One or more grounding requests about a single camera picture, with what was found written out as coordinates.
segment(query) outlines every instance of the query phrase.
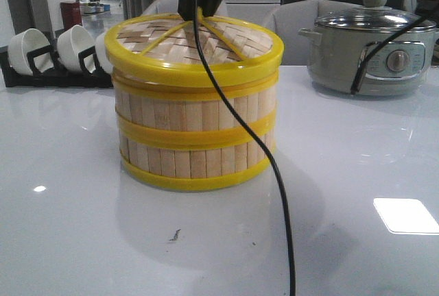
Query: white chair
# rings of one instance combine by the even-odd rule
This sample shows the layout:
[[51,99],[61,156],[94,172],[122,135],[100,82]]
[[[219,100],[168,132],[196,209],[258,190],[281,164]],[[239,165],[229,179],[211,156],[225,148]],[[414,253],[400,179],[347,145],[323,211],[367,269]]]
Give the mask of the white chair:
[[302,27],[313,28],[318,16],[358,6],[331,0],[287,3],[272,10],[264,18],[263,26],[275,32],[284,42],[282,65],[307,65],[309,39],[299,36],[298,30]]
[[[155,0],[149,5],[142,15],[153,15],[161,13],[177,13],[178,0]],[[228,16],[226,3],[220,3],[216,15]]]
[[414,13],[416,5],[418,5],[417,0],[403,0],[403,10],[406,12]]

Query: white table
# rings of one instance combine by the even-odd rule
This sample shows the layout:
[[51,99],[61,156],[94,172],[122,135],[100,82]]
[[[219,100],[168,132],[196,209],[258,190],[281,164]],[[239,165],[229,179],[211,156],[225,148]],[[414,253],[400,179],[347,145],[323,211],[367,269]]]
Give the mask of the white table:
[[[374,199],[418,199],[439,220],[439,70],[371,99],[284,66],[278,102],[298,295],[437,296],[439,236],[390,233]],[[207,193],[132,179],[112,89],[1,82],[0,126],[0,295],[287,295],[271,169]]]

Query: woven bamboo lid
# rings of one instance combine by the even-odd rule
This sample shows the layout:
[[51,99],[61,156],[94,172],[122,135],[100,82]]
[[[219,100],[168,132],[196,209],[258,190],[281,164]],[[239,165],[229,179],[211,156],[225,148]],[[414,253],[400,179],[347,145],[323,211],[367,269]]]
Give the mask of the woven bamboo lid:
[[[282,40],[270,30],[234,18],[200,20],[200,42],[222,86],[265,77],[281,63]],[[116,69],[147,82],[207,87],[193,35],[193,22],[177,14],[141,16],[116,25],[106,35]]]

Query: glass lid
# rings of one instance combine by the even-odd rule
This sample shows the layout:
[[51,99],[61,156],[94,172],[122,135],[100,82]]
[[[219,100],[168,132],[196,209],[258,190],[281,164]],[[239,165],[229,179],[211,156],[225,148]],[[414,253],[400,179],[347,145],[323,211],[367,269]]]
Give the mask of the glass lid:
[[[338,29],[393,32],[406,27],[419,18],[410,12],[384,6],[386,2],[387,0],[363,0],[364,6],[325,14],[317,18],[316,25]],[[410,32],[434,29],[436,29],[436,24],[426,20]]]

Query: black cable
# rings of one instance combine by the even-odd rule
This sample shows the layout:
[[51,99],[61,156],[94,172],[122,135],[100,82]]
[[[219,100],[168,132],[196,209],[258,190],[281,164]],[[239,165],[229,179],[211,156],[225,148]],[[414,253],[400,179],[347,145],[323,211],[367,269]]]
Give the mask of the black cable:
[[234,107],[230,104],[226,95],[222,91],[220,85],[218,84],[215,76],[212,73],[212,70],[209,64],[204,57],[203,50],[200,44],[200,35],[198,33],[198,0],[193,0],[193,33],[195,36],[195,44],[198,50],[198,55],[200,56],[201,62],[203,64],[204,70],[212,82],[213,87],[217,91],[218,95],[221,97],[221,100],[224,102],[230,113],[234,116],[234,118],[239,122],[239,124],[251,135],[251,137],[256,141],[258,146],[262,148],[263,152],[267,156],[270,164],[272,165],[274,175],[276,176],[276,180],[278,183],[279,192],[281,194],[282,206],[283,206],[283,216],[285,220],[285,233],[287,237],[287,248],[288,248],[288,264],[289,264],[289,294],[290,296],[294,296],[296,294],[296,271],[294,265],[294,252],[293,252],[293,237],[292,237],[292,228],[291,221],[289,219],[289,209],[288,209],[288,200],[287,194],[285,192],[285,187],[283,185],[283,180],[281,176],[281,172],[278,169],[276,160],[274,159],[272,153],[265,145],[265,143],[256,135],[256,133],[250,128],[249,125],[241,118],[238,112],[234,109]]
[[366,58],[364,58],[363,62],[360,63],[357,72],[355,74],[355,78],[354,81],[352,83],[351,86],[351,94],[357,94],[359,92],[359,89],[361,87],[361,82],[363,81],[364,78],[364,74],[366,73],[366,67],[367,64],[369,63],[370,59],[376,54],[378,53],[378,51],[380,51],[381,49],[383,49],[389,42],[395,40],[396,38],[398,38],[399,36],[403,35],[404,33],[410,31],[411,29],[417,27],[418,25],[420,25],[422,22],[424,22],[425,20],[427,20],[429,17],[431,17],[434,13],[436,13],[439,10],[439,3],[430,11],[428,12],[426,15],[422,15],[420,18],[418,18],[417,20],[415,20],[414,22],[410,23],[409,25],[406,25],[404,28],[402,28],[401,30],[395,32],[394,34],[392,34],[391,36],[389,36],[388,38],[386,38],[385,40],[383,40],[381,43],[379,43],[378,46],[376,46],[367,56]]

